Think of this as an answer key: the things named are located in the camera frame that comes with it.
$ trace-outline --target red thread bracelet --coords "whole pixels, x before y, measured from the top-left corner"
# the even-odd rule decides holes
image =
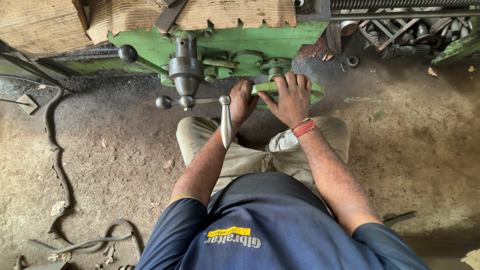
[[[315,121],[310,121],[300,129],[298,129],[297,132],[295,132],[293,135],[298,138],[316,127],[317,126],[315,125]]]

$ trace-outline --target metal ring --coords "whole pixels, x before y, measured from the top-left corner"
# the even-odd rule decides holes
[[[358,64],[359,64],[359,59],[356,56],[351,55],[347,58],[347,65],[349,65],[350,67],[354,67]]]

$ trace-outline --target right hand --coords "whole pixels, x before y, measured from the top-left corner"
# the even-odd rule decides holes
[[[283,76],[273,76],[272,80],[275,81],[278,89],[278,104],[265,92],[258,92],[258,95],[265,101],[274,116],[289,128],[308,118],[312,90],[310,78],[290,71]]]

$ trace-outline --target paper scrap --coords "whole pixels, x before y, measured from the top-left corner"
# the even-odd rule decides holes
[[[432,75],[432,76],[436,76],[437,73],[435,73],[435,71],[433,71],[432,68],[428,68],[428,74]]]
[[[149,198],[149,199],[150,199],[150,208],[155,208],[160,205],[160,203],[154,202],[152,198]]]
[[[322,58],[323,61],[328,61],[333,57],[333,54],[331,53],[326,53],[325,56]]]
[[[70,261],[72,259],[72,253],[70,251],[63,252],[61,254],[61,259],[63,261]]]
[[[113,252],[115,251],[115,244],[111,244],[105,248],[103,251],[103,261],[105,263],[112,263],[113,262]]]
[[[60,213],[60,210],[65,207],[65,201],[61,202],[56,202],[52,206],[52,212],[50,213],[52,216],[55,216],[56,214]]]
[[[174,160],[169,160],[165,162],[165,165],[163,165],[163,170],[164,171],[171,171],[175,167],[175,161]]]

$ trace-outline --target blue shirt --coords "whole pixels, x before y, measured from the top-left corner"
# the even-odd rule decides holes
[[[302,183],[262,172],[235,179],[208,208],[170,204],[135,269],[429,268],[390,228],[366,223],[350,237]]]

